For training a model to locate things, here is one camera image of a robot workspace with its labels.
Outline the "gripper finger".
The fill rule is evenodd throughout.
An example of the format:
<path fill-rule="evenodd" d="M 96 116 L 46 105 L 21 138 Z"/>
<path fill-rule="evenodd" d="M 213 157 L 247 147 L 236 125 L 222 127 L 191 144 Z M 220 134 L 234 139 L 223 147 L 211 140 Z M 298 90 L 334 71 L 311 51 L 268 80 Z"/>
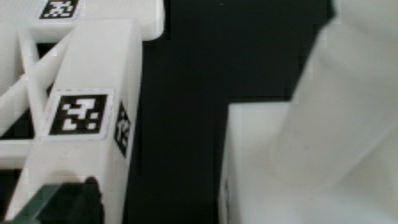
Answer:
<path fill-rule="evenodd" d="M 104 224 L 104 205 L 94 177 L 40 186 L 5 224 Z"/>

